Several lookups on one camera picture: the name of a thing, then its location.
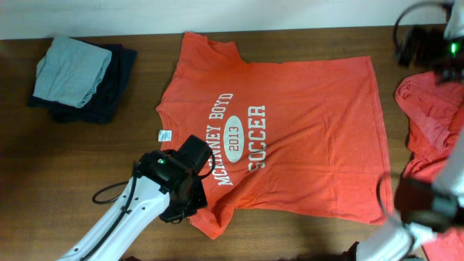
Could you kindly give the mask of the red printed soccer t-shirt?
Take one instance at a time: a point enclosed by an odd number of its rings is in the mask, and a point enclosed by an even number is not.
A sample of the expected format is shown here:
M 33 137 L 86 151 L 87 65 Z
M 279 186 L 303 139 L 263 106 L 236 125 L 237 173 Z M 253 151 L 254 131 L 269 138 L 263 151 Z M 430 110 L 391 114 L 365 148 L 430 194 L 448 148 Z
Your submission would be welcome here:
M 211 239 L 237 209 L 380 224 L 392 207 L 370 57 L 245 62 L 234 42 L 188 32 L 157 112 L 163 149 L 190 135 L 212 149 L 208 205 L 190 219 Z

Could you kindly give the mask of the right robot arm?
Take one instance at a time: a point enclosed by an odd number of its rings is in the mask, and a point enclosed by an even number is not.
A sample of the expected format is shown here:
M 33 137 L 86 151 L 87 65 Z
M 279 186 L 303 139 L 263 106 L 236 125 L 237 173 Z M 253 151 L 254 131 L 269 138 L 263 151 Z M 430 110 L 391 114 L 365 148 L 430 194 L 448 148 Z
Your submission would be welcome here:
M 413 158 L 397 187 L 394 211 L 340 260 L 463 259 L 463 2 L 443 2 L 444 32 L 410 34 L 400 62 L 430 68 L 405 78 L 394 98 L 410 120 Z

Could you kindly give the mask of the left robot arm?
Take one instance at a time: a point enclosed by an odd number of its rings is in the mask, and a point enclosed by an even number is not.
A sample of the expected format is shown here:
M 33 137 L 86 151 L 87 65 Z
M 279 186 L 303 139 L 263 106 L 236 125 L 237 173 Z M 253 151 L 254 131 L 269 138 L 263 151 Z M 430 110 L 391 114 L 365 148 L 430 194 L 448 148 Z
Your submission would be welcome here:
M 132 174 L 112 206 L 68 252 L 65 261 L 120 260 L 156 218 L 181 223 L 207 206 L 201 173 L 215 167 L 206 141 L 191 135 L 178 150 L 156 150 L 134 162 Z

